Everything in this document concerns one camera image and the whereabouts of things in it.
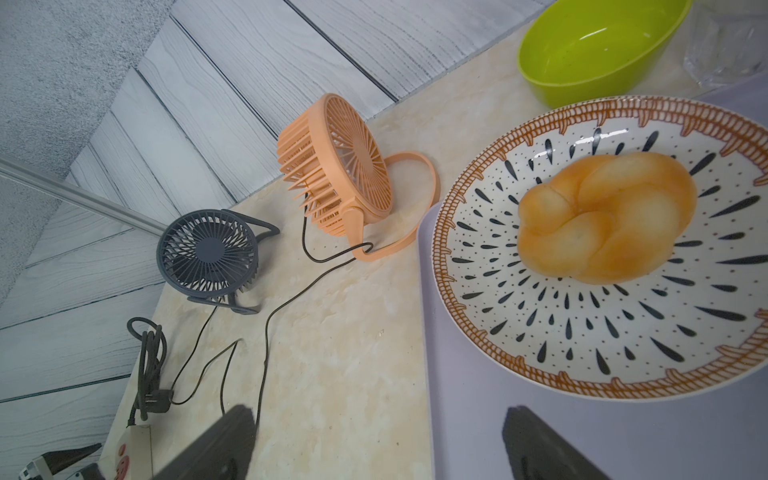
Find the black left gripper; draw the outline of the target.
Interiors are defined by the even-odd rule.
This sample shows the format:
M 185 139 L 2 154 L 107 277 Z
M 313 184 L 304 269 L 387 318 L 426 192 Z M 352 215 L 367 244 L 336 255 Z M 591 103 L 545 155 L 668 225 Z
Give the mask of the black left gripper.
M 43 453 L 22 468 L 20 480 L 54 479 L 59 472 L 89 457 L 102 447 L 101 443 L 78 449 L 58 450 Z M 76 471 L 68 479 L 105 479 L 97 463 L 91 463 Z

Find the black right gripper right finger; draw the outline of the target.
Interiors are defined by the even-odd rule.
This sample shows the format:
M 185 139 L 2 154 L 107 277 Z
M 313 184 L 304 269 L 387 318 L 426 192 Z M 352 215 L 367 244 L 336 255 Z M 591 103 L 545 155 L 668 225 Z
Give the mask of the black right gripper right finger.
M 514 479 L 608 479 L 525 406 L 507 410 L 502 439 Z

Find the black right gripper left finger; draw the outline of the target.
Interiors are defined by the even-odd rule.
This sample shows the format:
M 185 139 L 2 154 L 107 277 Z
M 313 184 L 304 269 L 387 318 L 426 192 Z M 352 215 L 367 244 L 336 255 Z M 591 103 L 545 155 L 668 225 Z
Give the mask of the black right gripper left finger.
M 245 479 L 256 432 L 252 409 L 235 405 L 154 479 Z

